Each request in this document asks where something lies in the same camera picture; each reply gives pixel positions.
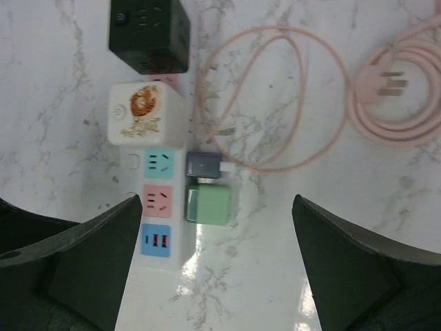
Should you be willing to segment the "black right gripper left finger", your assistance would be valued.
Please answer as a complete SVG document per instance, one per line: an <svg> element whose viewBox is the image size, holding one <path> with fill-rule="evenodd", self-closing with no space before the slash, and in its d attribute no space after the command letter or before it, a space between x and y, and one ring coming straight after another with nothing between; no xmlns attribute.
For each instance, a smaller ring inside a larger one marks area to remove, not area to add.
<svg viewBox="0 0 441 331"><path fill-rule="evenodd" d="M113 330L141 223L139 196L79 223L50 255L1 254L2 330Z"/></svg>

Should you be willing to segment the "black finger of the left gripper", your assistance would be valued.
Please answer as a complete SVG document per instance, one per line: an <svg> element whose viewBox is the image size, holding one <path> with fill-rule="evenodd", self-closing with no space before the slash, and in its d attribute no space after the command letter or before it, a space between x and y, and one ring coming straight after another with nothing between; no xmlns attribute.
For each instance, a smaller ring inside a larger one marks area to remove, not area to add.
<svg viewBox="0 0 441 331"><path fill-rule="evenodd" d="M79 223L35 214L1 200L1 254L50 255L83 240Z"/></svg>

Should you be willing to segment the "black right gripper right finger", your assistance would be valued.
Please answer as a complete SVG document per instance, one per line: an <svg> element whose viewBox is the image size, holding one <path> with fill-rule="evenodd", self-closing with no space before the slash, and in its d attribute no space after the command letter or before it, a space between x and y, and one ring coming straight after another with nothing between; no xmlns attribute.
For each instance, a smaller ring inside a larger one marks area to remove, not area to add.
<svg viewBox="0 0 441 331"><path fill-rule="evenodd" d="M292 218L323 330L439 330L440 254L296 195Z"/></svg>

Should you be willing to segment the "white power strip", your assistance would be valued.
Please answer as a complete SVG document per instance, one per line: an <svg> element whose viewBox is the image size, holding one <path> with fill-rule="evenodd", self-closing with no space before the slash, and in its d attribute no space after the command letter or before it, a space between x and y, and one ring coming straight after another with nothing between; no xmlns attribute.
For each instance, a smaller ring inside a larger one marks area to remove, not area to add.
<svg viewBox="0 0 441 331"><path fill-rule="evenodd" d="M185 158L194 145L194 80L186 73L149 81L166 83L185 97L189 119L185 145L180 150L120 147L122 192L125 196L139 195L142 203L132 263L157 270L179 270L193 255L196 240L196 226L185 220Z"/></svg>

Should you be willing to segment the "white cube adapter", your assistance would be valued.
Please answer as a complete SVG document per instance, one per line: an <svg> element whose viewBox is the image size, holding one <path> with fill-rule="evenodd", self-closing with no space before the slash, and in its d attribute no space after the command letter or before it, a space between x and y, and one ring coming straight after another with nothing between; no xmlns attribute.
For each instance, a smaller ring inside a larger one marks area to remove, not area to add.
<svg viewBox="0 0 441 331"><path fill-rule="evenodd" d="M180 150L188 119L185 97L161 81L118 83L110 88L107 139L115 146Z"/></svg>

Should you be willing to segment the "black cube adapter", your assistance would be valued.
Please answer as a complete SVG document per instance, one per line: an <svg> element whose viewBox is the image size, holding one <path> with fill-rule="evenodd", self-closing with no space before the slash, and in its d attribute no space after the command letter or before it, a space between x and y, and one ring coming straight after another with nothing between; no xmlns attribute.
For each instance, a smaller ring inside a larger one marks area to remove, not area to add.
<svg viewBox="0 0 441 331"><path fill-rule="evenodd" d="M189 68L191 23L176 0L112 0L108 47L139 74Z"/></svg>

